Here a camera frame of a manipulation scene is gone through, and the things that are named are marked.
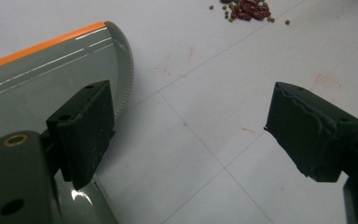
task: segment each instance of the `red stain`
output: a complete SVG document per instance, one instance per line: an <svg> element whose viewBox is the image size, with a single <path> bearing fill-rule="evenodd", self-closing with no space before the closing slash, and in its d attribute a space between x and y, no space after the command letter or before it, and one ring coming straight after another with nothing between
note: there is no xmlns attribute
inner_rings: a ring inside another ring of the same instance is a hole
<svg viewBox="0 0 358 224"><path fill-rule="evenodd" d="M167 68L164 68L164 74L170 76L171 72Z"/></svg>
<svg viewBox="0 0 358 224"><path fill-rule="evenodd" d="M193 47L190 47L190 53L188 54L188 60L190 61L191 58L193 57L194 55L194 48Z"/></svg>
<svg viewBox="0 0 358 224"><path fill-rule="evenodd" d="M335 105L335 104L337 103L337 99L336 99L336 98L331 99L330 103L331 103L332 105Z"/></svg>
<svg viewBox="0 0 358 224"><path fill-rule="evenodd" d="M310 87L310 91L314 91L317 86L321 86L328 89L337 88L340 91L342 90L341 83L337 80L336 77L330 75L318 74L318 76L313 81L312 86Z"/></svg>
<svg viewBox="0 0 358 224"><path fill-rule="evenodd" d="M257 134L257 132L255 132L255 131L253 131L253 130L251 130L251 129L245 128L245 127L243 127L243 126L242 126L242 129L243 129L244 131L250 133L251 135L256 135L256 134Z"/></svg>

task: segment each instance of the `black 3d-printed block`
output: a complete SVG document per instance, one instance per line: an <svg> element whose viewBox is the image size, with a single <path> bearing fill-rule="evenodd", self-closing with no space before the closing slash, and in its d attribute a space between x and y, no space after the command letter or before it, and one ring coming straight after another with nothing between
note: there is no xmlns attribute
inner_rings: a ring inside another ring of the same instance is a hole
<svg viewBox="0 0 358 224"><path fill-rule="evenodd" d="M358 119L310 91L277 82L265 129L302 174L336 182L343 149L358 138Z"/></svg>
<svg viewBox="0 0 358 224"><path fill-rule="evenodd" d="M81 189L92 179L114 135L109 81L80 90L47 120L53 143L62 149L62 174Z"/></svg>

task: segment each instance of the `red bean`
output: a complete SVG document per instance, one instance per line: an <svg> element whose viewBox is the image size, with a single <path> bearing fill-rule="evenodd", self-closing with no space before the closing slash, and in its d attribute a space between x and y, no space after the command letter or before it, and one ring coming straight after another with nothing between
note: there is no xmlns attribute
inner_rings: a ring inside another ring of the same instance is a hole
<svg viewBox="0 0 358 224"><path fill-rule="evenodd" d="M269 11L269 7L258 6L257 9L258 11Z"/></svg>
<svg viewBox="0 0 358 224"><path fill-rule="evenodd" d="M254 12L253 14L252 14L252 17L253 18L255 18L256 20L258 20L258 21L262 21L262 20L264 20L264 15L262 15L262 14L260 14L260 13L258 13L258 12Z"/></svg>
<svg viewBox="0 0 358 224"><path fill-rule="evenodd" d="M268 16L271 15L271 13L268 12L268 11L258 11L258 13L261 14L261 15L263 15L264 17L268 17Z"/></svg>
<svg viewBox="0 0 358 224"><path fill-rule="evenodd" d="M231 12L231 18L232 19L236 19L237 17L238 17L238 14L239 14L240 12L237 10L237 9L234 9L234 10L232 10L232 12Z"/></svg>
<svg viewBox="0 0 358 224"><path fill-rule="evenodd" d="M242 7L242 11L252 14L254 11L256 11L256 7L244 5Z"/></svg>
<svg viewBox="0 0 358 224"><path fill-rule="evenodd" d="M252 4L255 7L258 6L258 4L260 3L260 0L245 0L246 3Z"/></svg>
<svg viewBox="0 0 358 224"><path fill-rule="evenodd" d="M245 13L245 12L241 12L241 13L238 13L238 19L249 21L252 19L252 15Z"/></svg>

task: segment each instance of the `white tile floor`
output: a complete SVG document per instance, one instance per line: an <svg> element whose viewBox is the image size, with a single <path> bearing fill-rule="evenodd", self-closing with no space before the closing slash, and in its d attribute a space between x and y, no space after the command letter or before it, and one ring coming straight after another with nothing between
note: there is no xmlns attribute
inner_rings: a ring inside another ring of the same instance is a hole
<svg viewBox="0 0 358 224"><path fill-rule="evenodd" d="M0 57L123 30L135 82L98 170L120 223L345 223L347 177L306 178L263 127L276 81L358 118L358 0L268 3L275 23L229 23L218 0L0 2Z"/></svg>

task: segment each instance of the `orange stripe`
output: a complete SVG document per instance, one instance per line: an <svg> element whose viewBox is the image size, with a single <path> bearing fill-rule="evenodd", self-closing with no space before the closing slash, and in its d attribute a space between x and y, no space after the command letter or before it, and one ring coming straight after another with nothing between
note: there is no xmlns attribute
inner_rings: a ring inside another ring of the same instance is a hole
<svg viewBox="0 0 358 224"><path fill-rule="evenodd" d="M80 35L84 35L86 33L89 33L89 32L104 28L105 26L106 25L102 21L99 21L99 22L94 23L94 24L92 24L90 26L86 26L84 28L81 28L79 30L73 31L73 32L68 33L66 35L62 35L62 36L50 39L50 40L48 40L46 42L43 42L43 43L38 44L38 45L35 45L35 46L30 47L28 49L20 50L20 51L18 51L16 53L13 53L11 55L8 55L6 57L1 58L0 59L0 66L4 65L6 63L11 63L13 61L16 61L16 60L18 60L20 58L23 58L25 56L28 56L30 54L36 53L36 52L38 52L40 50L50 48L50 47L52 47L54 45L58 45L58 44L66 41L66 40L73 39L73 38L78 37Z"/></svg>

